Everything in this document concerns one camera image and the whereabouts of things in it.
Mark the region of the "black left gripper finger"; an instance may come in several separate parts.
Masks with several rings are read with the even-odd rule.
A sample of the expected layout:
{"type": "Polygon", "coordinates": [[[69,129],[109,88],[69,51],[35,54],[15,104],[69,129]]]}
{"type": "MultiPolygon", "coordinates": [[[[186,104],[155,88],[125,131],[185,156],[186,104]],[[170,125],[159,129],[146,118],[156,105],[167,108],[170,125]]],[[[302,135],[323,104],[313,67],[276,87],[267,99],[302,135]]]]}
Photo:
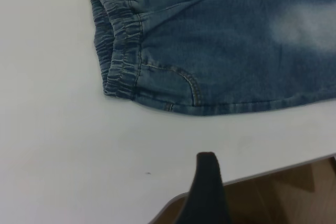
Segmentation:
{"type": "Polygon", "coordinates": [[[174,223],[232,223],[220,171],[213,152],[197,154],[194,179],[174,223]]]}

